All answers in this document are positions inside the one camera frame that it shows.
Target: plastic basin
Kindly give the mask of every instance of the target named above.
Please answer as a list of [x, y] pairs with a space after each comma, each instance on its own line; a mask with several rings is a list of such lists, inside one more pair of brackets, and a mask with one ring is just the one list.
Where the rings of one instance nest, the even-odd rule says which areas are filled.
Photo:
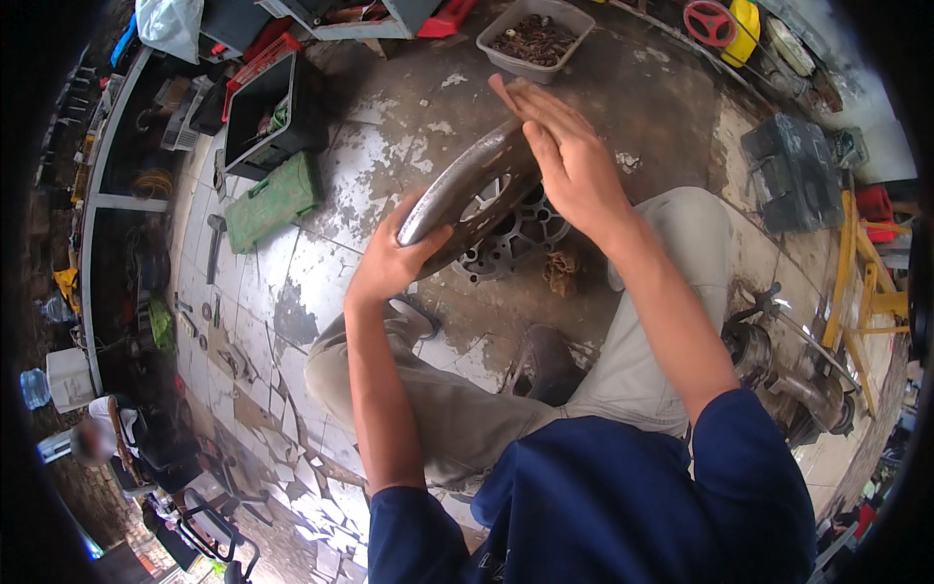
[[[577, 35], [577, 40], [568, 48], [561, 60], [550, 67], [510, 57], [489, 46], [502, 31], [513, 28], [530, 14], [551, 17], [555, 23], [566, 26], [572, 33]], [[489, 61], [496, 66], [510, 73], [531, 79], [536, 83], [548, 84], [551, 83], [561, 68], [568, 63], [571, 55], [580, 47], [584, 37], [593, 29], [595, 24], [593, 17], [586, 12], [561, 0], [516, 0], [498, 19], [477, 36], [476, 46], [485, 52], [489, 57]]]

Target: concrete floor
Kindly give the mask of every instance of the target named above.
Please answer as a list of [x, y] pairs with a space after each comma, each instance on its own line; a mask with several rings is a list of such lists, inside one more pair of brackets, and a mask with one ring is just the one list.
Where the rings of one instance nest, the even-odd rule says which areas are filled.
[[[335, 103], [342, 105], [331, 123], [332, 143], [318, 157], [327, 197], [300, 223], [246, 255], [233, 256], [222, 240], [213, 286], [204, 277], [210, 239], [205, 217], [222, 213], [254, 183], [228, 178], [232, 196], [223, 202], [213, 193], [213, 151], [223, 145], [223, 131], [202, 136], [186, 162], [175, 201], [172, 285], [195, 307], [193, 319], [205, 331], [210, 329], [200, 306], [213, 306], [219, 294], [220, 329], [209, 335], [207, 354], [193, 339], [180, 337], [178, 371], [208, 423], [213, 417], [251, 452], [262, 481], [273, 478], [273, 459], [279, 458], [257, 436], [264, 426], [301, 444], [308, 456], [323, 455], [323, 474], [361, 484], [353, 434], [304, 391], [305, 355], [341, 312], [361, 254], [400, 194], [431, 184], [509, 115], [486, 84], [498, 70], [474, 45], [476, 33], [499, 9], [478, 10], [459, 35], [405, 43], [387, 62], [356, 43], [312, 47], [316, 63], [333, 80]], [[779, 296], [792, 318], [819, 333], [836, 273], [839, 232], [774, 237], [762, 231], [754, 195], [745, 191], [748, 166], [739, 139], [757, 125], [757, 117], [744, 107], [744, 98], [723, 91], [693, 56], [620, 11], [586, 9], [599, 11], [600, 27], [549, 89], [579, 108], [605, 139], [633, 203], [680, 185], [707, 188], [721, 199], [733, 228], [729, 314], [750, 305], [743, 290], [762, 291], [779, 280]], [[626, 165], [627, 156], [639, 163]], [[585, 259], [573, 297], [548, 289], [541, 277], [544, 259], [490, 282], [471, 284], [448, 267], [413, 284], [410, 292], [444, 325], [436, 339], [416, 346], [417, 355], [490, 392], [502, 388], [524, 331], [534, 322], [556, 326], [585, 361], [597, 358], [619, 295], [606, 285], [605, 259], [584, 237], [569, 236], [563, 245], [576, 247]], [[848, 299], [858, 300], [858, 278], [851, 288]], [[782, 324], [764, 326], [779, 361], [813, 369], [814, 356], [801, 339]], [[875, 336], [869, 347], [880, 386], [890, 357], [887, 337]], [[225, 340], [248, 356], [255, 371], [251, 383], [234, 382], [210, 356]], [[760, 397], [776, 418], [793, 411], [785, 398]], [[857, 409], [856, 430], [848, 438], [823, 434], [817, 444], [795, 452], [818, 514], [869, 426], [865, 403], [857, 400]], [[442, 503], [461, 524], [479, 527], [466, 504], [451, 498]]]

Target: person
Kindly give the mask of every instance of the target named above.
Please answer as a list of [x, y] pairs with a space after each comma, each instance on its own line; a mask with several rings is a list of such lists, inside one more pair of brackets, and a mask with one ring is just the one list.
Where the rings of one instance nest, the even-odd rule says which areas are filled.
[[172, 494], [209, 468], [194, 440], [179, 440], [168, 424], [143, 425], [139, 411], [122, 395], [88, 404], [88, 418], [72, 428], [71, 453], [85, 466], [101, 466], [115, 454], [123, 470], [134, 459], [164, 491]]
[[[491, 394], [417, 358], [430, 321], [388, 302], [452, 228], [400, 247], [416, 197], [377, 227], [344, 314], [305, 368], [308, 390], [359, 442], [370, 581], [804, 581], [815, 557], [808, 491], [768, 413], [738, 389], [718, 335], [722, 204], [683, 187], [632, 207], [580, 113], [528, 82], [489, 83], [524, 121], [548, 199], [626, 290], [600, 359], [564, 406]], [[489, 528], [473, 555], [426, 480], [473, 496]]]

